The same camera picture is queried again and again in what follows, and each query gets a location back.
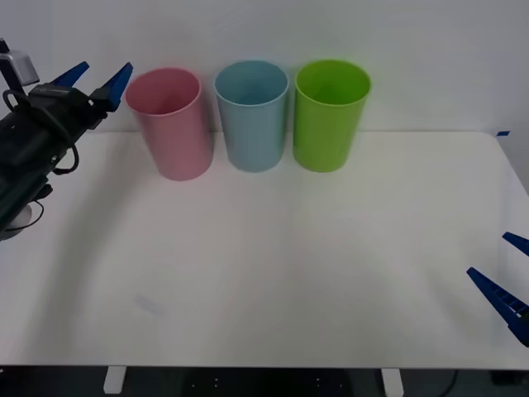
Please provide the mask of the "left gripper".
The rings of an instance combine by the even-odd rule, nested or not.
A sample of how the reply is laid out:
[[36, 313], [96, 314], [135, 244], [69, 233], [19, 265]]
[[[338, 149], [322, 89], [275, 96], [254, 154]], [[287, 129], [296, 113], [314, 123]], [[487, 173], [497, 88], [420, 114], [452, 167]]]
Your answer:
[[83, 61], [29, 94], [11, 89], [2, 93], [10, 110], [1, 120], [2, 166], [57, 166], [67, 151], [73, 165], [79, 165], [77, 141], [119, 108], [133, 71], [127, 62], [87, 95], [73, 86], [88, 68]]

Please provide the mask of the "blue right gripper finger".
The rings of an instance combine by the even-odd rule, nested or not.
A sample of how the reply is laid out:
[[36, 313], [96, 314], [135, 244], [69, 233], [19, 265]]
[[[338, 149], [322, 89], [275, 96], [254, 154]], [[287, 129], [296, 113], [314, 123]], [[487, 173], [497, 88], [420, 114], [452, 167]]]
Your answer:
[[516, 247], [524, 255], [529, 256], [529, 240], [525, 237], [518, 236], [511, 232], [505, 232], [502, 239]]
[[502, 317], [516, 339], [528, 347], [528, 305], [495, 284], [474, 267], [470, 267], [466, 273]]

